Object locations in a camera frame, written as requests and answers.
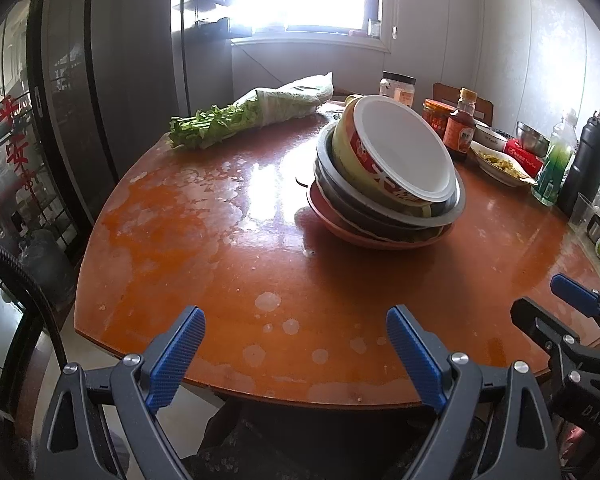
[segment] screw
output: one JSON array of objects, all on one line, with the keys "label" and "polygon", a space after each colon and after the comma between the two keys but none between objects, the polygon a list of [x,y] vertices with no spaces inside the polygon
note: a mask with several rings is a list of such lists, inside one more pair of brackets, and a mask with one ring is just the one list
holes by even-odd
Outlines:
[{"label": "screw", "polygon": [[76,363],[67,363],[64,365],[62,371],[67,375],[75,374],[78,371],[78,365]]},{"label": "screw", "polygon": [[469,362],[469,356],[462,352],[456,352],[455,354],[451,354],[451,360],[457,365],[465,365]]},{"label": "screw", "polygon": [[140,356],[138,354],[125,355],[122,359],[122,364],[125,366],[136,366],[140,362]]},{"label": "screw", "polygon": [[521,374],[526,374],[529,371],[529,365],[524,361],[516,361],[513,363],[513,368],[515,371],[520,372]]}]

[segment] black thermos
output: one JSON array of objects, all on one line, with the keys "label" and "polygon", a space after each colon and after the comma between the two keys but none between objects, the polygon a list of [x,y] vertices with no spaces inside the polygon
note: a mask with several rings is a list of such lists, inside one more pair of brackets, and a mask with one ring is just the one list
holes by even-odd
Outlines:
[{"label": "black thermos", "polygon": [[578,193],[593,202],[599,187],[600,110],[593,114],[582,129],[576,157],[555,203],[565,215],[571,217]]}]

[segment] braided hose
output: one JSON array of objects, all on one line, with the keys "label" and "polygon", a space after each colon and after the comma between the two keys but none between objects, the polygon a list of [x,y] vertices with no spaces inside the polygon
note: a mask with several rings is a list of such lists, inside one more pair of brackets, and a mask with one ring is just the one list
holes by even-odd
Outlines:
[{"label": "braided hose", "polygon": [[26,307],[36,309],[44,322],[54,347],[58,365],[62,370],[66,365],[66,353],[56,325],[53,309],[40,286],[22,267],[20,262],[0,245],[0,278],[9,291]]}]

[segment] stack of bowls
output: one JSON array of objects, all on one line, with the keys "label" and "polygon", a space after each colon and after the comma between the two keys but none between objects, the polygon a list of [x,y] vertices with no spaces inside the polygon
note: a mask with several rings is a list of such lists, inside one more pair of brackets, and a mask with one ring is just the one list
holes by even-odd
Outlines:
[{"label": "stack of bowls", "polygon": [[350,100],[342,118],[323,128],[314,174],[314,211],[340,225],[325,221],[332,232],[366,247],[432,244],[464,210],[462,180],[438,135],[384,96]]}]

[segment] orange jar lid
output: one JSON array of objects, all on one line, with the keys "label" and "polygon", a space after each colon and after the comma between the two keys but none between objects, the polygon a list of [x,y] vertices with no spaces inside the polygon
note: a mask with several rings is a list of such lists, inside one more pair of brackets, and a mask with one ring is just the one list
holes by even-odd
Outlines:
[{"label": "orange jar lid", "polygon": [[425,108],[431,108],[433,111],[443,114],[451,113],[456,109],[451,105],[441,103],[440,101],[434,101],[433,99],[425,99],[424,106]]}]

